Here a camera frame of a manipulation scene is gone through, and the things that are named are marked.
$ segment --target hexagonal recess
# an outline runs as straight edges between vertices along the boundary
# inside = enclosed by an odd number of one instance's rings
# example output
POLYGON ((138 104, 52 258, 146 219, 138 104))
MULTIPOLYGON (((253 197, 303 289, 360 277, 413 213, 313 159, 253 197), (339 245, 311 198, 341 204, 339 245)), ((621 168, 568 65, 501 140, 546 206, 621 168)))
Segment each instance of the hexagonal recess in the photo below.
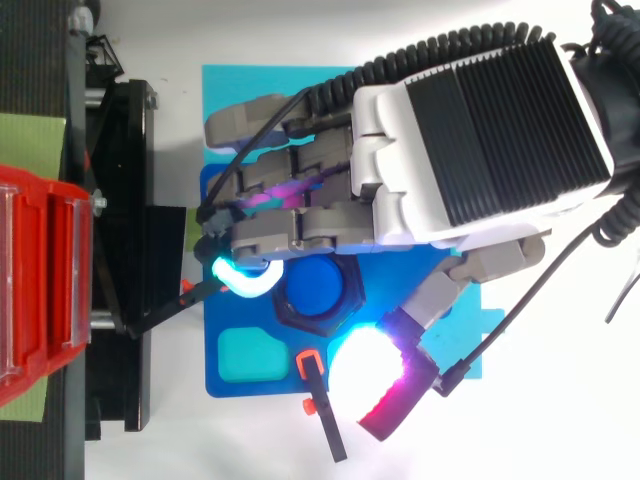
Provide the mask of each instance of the hexagonal recess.
POLYGON ((304 257, 289 260, 285 265, 285 274, 273 289, 273 306, 278 321, 298 330, 313 333, 321 337, 330 337, 366 301, 360 265, 355 255, 336 255, 327 258, 332 261, 342 275, 342 293, 338 301, 326 312, 318 315, 303 315, 298 312, 287 297, 287 269, 304 257))

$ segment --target blue round puck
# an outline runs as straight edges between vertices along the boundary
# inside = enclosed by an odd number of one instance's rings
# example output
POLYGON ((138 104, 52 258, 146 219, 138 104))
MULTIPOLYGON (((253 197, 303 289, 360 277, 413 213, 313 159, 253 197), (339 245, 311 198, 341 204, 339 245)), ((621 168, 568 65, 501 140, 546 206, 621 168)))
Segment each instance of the blue round puck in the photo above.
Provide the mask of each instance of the blue round puck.
POLYGON ((286 294, 291 306, 306 316, 321 315, 342 295, 342 273, 329 258, 301 258, 287 267, 286 294))

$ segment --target black heat sink fins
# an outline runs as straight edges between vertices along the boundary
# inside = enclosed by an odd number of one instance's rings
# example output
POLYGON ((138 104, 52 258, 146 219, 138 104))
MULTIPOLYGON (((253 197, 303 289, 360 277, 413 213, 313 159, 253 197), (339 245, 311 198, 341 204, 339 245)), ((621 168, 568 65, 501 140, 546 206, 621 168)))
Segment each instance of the black heat sink fins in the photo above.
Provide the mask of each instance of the black heat sink fins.
POLYGON ((407 85, 452 226, 610 179, 547 40, 407 85))

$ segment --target orange clip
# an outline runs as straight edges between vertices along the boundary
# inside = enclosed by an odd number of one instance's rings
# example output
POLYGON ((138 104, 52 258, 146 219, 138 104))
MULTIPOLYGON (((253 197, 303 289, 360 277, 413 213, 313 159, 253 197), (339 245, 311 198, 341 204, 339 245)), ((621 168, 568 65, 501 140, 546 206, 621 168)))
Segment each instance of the orange clip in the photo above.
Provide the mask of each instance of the orange clip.
POLYGON ((195 286, 193 283, 191 283, 186 278, 183 278, 180 283, 182 283, 182 293, 183 294, 190 292, 191 290, 193 290, 193 287, 195 286))
POLYGON ((296 356, 296 365, 298 365, 298 371, 300 372, 300 376, 303 380, 307 379, 307 372, 304 371, 304 367, 302 366, 302 360, 308 357, 315 357, 316 363, 318 364, 318 370, 320 370, 320 375, 324 374, 324 365, 322 365, 322 359, 320 358, 320 354, 317 350, 310 348, 309 350, 304 350, 300 352, 296 356))
POLYGON ((318 410, 316 409, 316 404, 313 403, 311 398, 305 398, 302 401, 302 408, 304 409, 304 413, 311 416, 316 413, 318 410))

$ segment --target red plastic bin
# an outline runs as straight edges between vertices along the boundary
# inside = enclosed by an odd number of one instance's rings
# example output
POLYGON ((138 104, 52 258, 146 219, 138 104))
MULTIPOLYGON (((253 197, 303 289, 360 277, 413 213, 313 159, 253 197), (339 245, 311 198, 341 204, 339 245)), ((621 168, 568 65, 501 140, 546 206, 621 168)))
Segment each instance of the red plastic bin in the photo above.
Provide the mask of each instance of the red plastic bin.
POLYGON ((47 369, 47 186, 0 167, 0 405, 47 369))
POLYGON ((92 229, 84 190, 0 166, 0 406, 89 341, 92 229))

